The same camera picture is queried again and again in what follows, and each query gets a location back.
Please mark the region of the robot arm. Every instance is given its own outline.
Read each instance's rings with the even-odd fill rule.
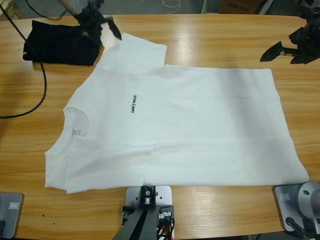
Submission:
[[[79,22],[91,39],[100,39],[101,24],[108,23],[113,35],[122,40],[121,33],[112,16],[104,17],[99,9],[104,0],[58,0]]]
[[[278,56],[293,57],[291,64],[308,64],[320,58],[320,5],[314,0],[299,0],[297,9],[306,19],[306,25],[289,35],[297,48],[283,47],[281,41],[270,47],[260,62],[269,62]]]

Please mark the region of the metal bracket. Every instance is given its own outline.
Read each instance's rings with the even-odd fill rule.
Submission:
[[[281,185],[273,189],[281,223],[292,236],[320,236],[320,183]]]
[[[128,187],[121,224],[123,227],[113,240],[156,240],[157,236],[162,240],[161,231],[169,231],[169,236],[174,237],[174,206],[170,186]]]
[[[0,192],[0,221],[4,222],[3,238],[12,239],[16,235],[23,201],[22,193]]]

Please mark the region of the folded clothing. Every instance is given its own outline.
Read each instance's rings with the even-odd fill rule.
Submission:
[[[48,64],[92,66],[100,48],[96,44],[99,41],[85,36],[81,26],[50,25],[35,20],[27,41],[30,45],[24,43],[23,59],[39,61],[32,47],[40,60]]]

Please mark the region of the white t-shirt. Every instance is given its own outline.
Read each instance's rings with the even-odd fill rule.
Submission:
[[[281,185],[309,180],[270,69],[165,65],[128,34],[64,108],[45,187]]]

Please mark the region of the floor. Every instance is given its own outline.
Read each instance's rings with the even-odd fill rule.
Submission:
[[[208,11],[217,13],[222,0],[208,0]],[[274,0],[268,14],[271,15],[287,15],[298,16],[299,13],[294,8],[294,3],[298,0]],[[59,16],[64,8],[56,0],[28,0],[36,11],[47,17]],[[164,6],[162,0],[104,0],[105,4],[101,8],[101,13],[104,15],[119,15],[119,14],[168,14],[176,10],[176,8],[168,8]],[[178,0],[164,0],[168,6],[174,6]],[[26,4],[25,0],[15,0],[17,7],[22,11],[26,18],[38,18]],[[200,14],[204,4],[204,0],[180,0],[181,7],[176,14]],[[257,235],[251,235],[240,238],[226,238],[229,240],[235,239],[256,240]],[[262,234],[259,240],[295,240],[284,232],[272,232]]]

